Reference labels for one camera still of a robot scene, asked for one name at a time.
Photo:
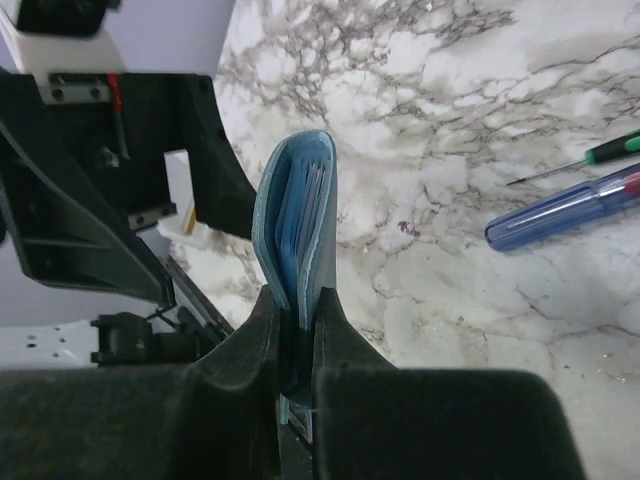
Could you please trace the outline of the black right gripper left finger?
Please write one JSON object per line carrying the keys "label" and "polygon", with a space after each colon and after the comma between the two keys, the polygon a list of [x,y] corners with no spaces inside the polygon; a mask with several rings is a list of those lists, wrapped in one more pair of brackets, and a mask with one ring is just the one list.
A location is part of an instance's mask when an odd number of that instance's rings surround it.
{"label": "black right gripper left finger", "polygon": [[14,370],[1,376],[5,479],[271,479],[279,310],[191,365]]}

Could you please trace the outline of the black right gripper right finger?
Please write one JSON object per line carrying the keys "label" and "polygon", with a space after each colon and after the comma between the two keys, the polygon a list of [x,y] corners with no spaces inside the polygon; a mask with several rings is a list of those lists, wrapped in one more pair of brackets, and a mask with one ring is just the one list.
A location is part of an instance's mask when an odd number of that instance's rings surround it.
{"label": "black right gripper right finger", "polygon": [[318,479],[582,479],[563,408],[539,376],[399,369],[322,292],[314,338]]}

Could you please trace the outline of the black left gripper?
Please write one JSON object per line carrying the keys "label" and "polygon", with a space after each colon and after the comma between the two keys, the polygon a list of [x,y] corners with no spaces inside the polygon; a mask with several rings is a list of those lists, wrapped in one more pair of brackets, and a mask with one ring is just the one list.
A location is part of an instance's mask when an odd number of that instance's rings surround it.
{"label": "black left gripper", "polygon": [[240,238],[256,193],[208,76],[1,77],[1,211],[24,274],[163,307],[172,281],[139,232],[172,215],[165,157],[185,151],[196,217]]}

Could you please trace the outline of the blue leather card holder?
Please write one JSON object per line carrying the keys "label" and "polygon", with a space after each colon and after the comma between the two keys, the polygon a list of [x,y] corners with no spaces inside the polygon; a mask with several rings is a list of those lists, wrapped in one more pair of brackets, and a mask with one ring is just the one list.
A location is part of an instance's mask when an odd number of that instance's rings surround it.
{"label": "blue leather card holder", "polygon": [[278,417],[303,412],[313,432],[312,365],[321,291],[336,285],[337,153],[324,130],[281,141],[264,170],[254,205],[252,245],[280,313]]}

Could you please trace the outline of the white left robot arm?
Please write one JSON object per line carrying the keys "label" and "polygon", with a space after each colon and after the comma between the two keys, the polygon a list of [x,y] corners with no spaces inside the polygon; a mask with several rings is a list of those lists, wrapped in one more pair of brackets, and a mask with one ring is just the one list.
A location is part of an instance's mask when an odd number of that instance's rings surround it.
{"label": "white left robot arm", "polygon": [[247,238],[255,190],[227,139],[210,77],[128,70],[104,27],[116,1],[5,1],[1,236],[24,275],[114,293],[154,312],[9,327],[3,370],[188,365],[224,337],[176,302],[182,273],[140,239],[175,213],[165,157],[188,158],[195,218]]}

